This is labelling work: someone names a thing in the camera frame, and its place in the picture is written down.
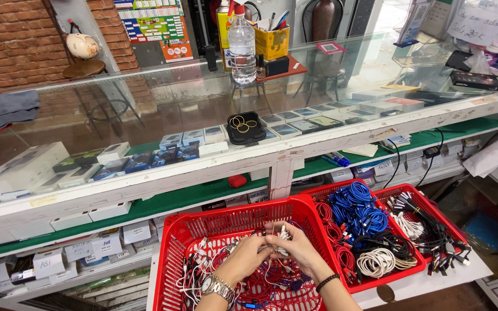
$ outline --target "notepad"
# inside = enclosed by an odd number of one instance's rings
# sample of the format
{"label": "notepad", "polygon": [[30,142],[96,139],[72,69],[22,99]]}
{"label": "notepad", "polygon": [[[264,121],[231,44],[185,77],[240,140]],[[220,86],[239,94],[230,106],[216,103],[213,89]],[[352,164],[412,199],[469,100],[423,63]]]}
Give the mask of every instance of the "notepad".
{"label": "notepad", "polygon": [[349,149],[343,149],[342,152],[358,154],[364,157],[373,157],[374,154],[376,154],[377,150],[378,150],[377,145],[366,144],[366,145],[358,145],[356,147],[352,147]]}

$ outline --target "black box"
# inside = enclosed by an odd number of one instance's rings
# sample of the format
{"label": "black box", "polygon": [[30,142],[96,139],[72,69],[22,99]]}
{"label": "black box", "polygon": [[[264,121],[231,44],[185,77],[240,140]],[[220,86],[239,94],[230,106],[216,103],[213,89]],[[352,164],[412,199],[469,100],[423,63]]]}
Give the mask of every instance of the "black box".
{"label": "black box", "polygon": [[275,76],[289,71],[289,57],[282,56],[271,60],[265,60],[266,76]]}
{"label": "black box", "polygon": [[456,86],[498,91],[498,76],[465,73],[458,70],[453,71],[450,76],[453,81],[453,85]]}

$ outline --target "handwritten label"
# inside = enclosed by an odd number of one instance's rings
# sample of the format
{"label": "handwritten label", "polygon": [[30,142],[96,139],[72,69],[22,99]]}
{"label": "handwritten label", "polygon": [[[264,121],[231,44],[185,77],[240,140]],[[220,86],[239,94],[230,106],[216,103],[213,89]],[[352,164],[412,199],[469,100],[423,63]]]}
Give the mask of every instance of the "handwritten label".
{"label": "handwritten label", "polygon": [[463,5],[456,11],[447,33],[477,45],[489,45],[498,33],[498,14]]}
{"label": "handwritten label", "polygon": [[33,208],[37,208],[40,206],[45,206],[47,204],[51,204],[53,202],[57,201],[57,194],[52,194],[48,196],[44,196],[43,198],[38,198],[38,199],[32,199],[30,200],[30,205]]}

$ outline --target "poster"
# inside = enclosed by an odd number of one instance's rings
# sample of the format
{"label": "poster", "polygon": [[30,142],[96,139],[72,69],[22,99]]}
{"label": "poster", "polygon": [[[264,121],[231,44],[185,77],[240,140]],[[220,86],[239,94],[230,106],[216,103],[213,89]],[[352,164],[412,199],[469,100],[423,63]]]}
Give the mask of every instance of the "poster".
{"label": "poster", "polygon": [[193,59],[179,0],[114,0],[132,44],[159,41],[167,62]]}

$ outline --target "green shelf liner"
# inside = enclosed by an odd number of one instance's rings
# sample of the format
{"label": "green shelf liner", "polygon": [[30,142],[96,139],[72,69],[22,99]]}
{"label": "green shelf liner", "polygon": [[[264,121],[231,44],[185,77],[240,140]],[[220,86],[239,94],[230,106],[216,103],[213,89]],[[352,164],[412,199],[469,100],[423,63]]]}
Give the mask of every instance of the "green shelf liner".
{"label": "green shelf liner", "polygon": [[[458,137],[463,137],[463,136],[468,136],[477,132],[482,132],[482,131],[487,131],[491,130],[493,128],[498,127],[498,120],[493,119],[493,118],[487,118],[487,117],[480,117],[480,118],[475,118],[472,120],[467,120],[455,124],[450,124],[447,126],[441,126],[439,129],[441,131],[446,130],[446,131],[464,131],[464,133],[451,133],[451,132],[443,132],[444,140],[447,141],[449,139],[453,138],[458,138]],[[441,142],[441,134],[438,131],[433,131],[433,132],[418,132],[418,133],[412,133],[411,134],[411,144],[410,145],[404,145],[403,147],[399,148],[400,153],[404,153],[407,150],[415,149],[417,147],[423,146],[423,145],[431,145],[433,143],[440,143]],[[363,155],[358,155],[358,154],[352,154],[352,153],[347,153],[347,152],[341,152],[344,157],[349,159],[351,163],[359,163],[363,161],[370,161],[374,160],[376,158],[384,157],[384,156],[395,156],[397,157],[397,152],[395,149],[393,149],[393,154],[385,151],[383,148],[379,147],[378,151],[376,151],[376,154],[370,158],[370,157],[364,157]],[[341,166],[335,166],[328,161],[317,157],[312,160],[305,161],[305,168],[298,169],[295,172],[293,172],[293,178],[301,178],[304,176],[324,172],[326,170],[330,169],[342,169]]]}
{"label": "green shelf liner", "polygon": [[177,208],[183,208],[199,202],[205,202],[223,196],[230,196],[236,193],[256,189],[268,185],[268,178],[251,181],[249,174],[243,174],[247,178],[247,183],[241,187],[230,187],[228,179],[223,178],[216,181],[185,187],[161,194],[157,194],[149,200],[137,200],[132,204],[130,211],[126,215],[117,216],[109,219],[87,223],[85,225],[68,228],[65,230],[55,231],[49,235],[29,238],[25,241],[15,242],[12,244],[0,245],[0,254],[24,249],[31,246],[46,246],[52,244],[55,240],[60,240],[69,236],[79,235],[83,232],[99,230],[101,228],[118,226],[121,223],[148,217],[157,213],[162,213]]}

